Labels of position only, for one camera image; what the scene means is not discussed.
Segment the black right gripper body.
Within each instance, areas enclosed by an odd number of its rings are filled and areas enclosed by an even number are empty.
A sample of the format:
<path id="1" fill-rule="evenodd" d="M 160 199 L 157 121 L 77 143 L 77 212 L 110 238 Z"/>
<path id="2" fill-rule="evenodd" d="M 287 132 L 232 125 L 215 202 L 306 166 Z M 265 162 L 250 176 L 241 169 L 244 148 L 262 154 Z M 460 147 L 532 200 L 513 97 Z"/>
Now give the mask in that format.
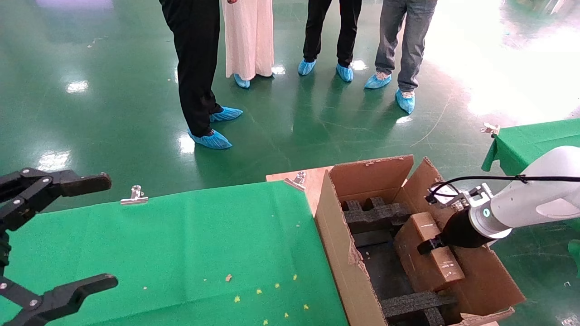
<path id="1" fill-rule="evenodd" d="M 462 248 L 478 248 L 484 244 L 484 237 L 473 227 L 469 218 L 469 209 L 454 213 L 445 224 L 440 234 L 444 245 Z"/>

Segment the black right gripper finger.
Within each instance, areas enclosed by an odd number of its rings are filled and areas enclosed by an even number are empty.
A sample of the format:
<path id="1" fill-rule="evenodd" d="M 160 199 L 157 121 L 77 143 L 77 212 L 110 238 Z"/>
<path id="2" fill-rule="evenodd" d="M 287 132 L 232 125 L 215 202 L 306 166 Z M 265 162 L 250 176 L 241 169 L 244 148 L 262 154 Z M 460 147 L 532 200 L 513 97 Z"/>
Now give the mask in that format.
<path id="1" fill-rule="evenodd" d="M 440 236 L 435 236 L 432 239 L 428 239 L 423 241 L 417 246 L 417 250 L 419 254 L 429 254 L 431 251 L 443 248 L 445 246 L 444 241 L 441 239 Z"/>

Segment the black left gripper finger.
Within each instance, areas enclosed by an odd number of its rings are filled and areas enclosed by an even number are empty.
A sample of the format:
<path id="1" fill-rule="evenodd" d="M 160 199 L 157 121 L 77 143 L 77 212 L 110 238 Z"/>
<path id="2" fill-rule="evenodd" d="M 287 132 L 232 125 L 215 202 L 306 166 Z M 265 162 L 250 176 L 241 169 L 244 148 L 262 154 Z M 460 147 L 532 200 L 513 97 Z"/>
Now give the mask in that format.
<path id="1" fill-rule="evenodd" d="M 54 320 L 75 314 L 89 295 L 112 289 L 118 279 L 108 273 L 65 283 L 37 295 L 6 277 L 1 279 L 2 297 L 19 305 L 19 313 L 4 326 L 45 326 Z"/>
<path id="2" fill-rule="evenodd" d="M 80 176 L 73 170 L 46 173 L 25 168 L 1 176 L 0 229 L 17 231 L 60 197 L 107 191 L 111 186 L 107 173 Z"/>

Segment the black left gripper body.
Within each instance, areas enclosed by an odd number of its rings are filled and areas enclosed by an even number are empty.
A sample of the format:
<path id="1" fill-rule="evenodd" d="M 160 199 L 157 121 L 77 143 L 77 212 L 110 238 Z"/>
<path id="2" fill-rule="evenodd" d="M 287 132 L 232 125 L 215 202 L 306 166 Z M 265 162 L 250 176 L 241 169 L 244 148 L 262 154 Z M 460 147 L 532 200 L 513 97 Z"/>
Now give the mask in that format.
<path id="1" fill-rule="evenodd" d="M 4 272 L 6 266 L 9 265 L 9 254 L 12 246 L 9 244 L 9 235 L 2 232 L 0 235 L 0 272 Z"/>

